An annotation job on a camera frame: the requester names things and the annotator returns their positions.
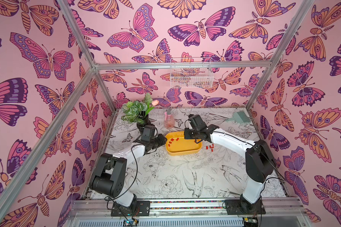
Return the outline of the yellow plastic storage tray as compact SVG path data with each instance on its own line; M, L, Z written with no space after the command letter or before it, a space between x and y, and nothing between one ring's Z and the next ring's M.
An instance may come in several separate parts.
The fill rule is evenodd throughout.
M198 153L203 144L200 141L196 143L195 140L186 140L184 131L170 132L166 136L166 150L171 156L182 156Z

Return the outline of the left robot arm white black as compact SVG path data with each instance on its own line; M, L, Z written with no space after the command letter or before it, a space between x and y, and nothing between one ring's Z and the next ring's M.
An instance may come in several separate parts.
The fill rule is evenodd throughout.
M136 196L130 192L130 187L125 186L127 168L149 151L166 145L166 142L163 134L154 138L139 136L128 148L114 154L102 154L89 180L89 188L108 196L115 205L125 208L134 206Z

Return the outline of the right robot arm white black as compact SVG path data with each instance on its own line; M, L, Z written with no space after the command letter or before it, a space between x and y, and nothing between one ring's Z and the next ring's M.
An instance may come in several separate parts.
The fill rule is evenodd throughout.
M185 128L184 139L208 141L241 156L245 160L248 177L236 210L242 214L257 212L257 209L261 207L261 194L265 188L265 182L275 167L274 156L267 143L264 140L245 140L215 125L207 126L202 130Z

